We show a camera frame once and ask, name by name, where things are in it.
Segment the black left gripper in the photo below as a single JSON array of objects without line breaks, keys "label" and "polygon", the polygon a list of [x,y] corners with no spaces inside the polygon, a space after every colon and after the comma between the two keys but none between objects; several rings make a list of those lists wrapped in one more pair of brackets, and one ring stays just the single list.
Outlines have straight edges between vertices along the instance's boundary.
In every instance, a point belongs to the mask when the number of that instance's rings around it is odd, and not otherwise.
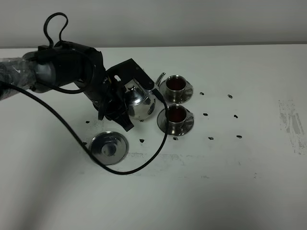
[{"label": "black left gripper", "polygon": [[128,132],[133,123],[127,114],[123,83],[116,75],[117,71],[107,71],[104,76],[95,74],[90,83],[83,83],[84,93],[98,111],[99,120],[113,120]]}]

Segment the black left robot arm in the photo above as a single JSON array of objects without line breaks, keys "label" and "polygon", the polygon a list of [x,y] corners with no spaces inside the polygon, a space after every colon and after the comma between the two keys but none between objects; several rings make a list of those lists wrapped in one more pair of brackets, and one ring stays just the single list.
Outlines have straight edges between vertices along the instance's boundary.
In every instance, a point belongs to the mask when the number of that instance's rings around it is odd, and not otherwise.
[{"label": "black left robot arm", "polygon": [[64,41],[53,48],[39,46],[22,57],[4,58],[0,61],[2,100],[17,94],[5,87],[6,83],[36,93],[84,93],[98,111],[99,120],[113,120],[125,131],[134,127],[121,85],[107,73],[102,53],[93,47]]}]

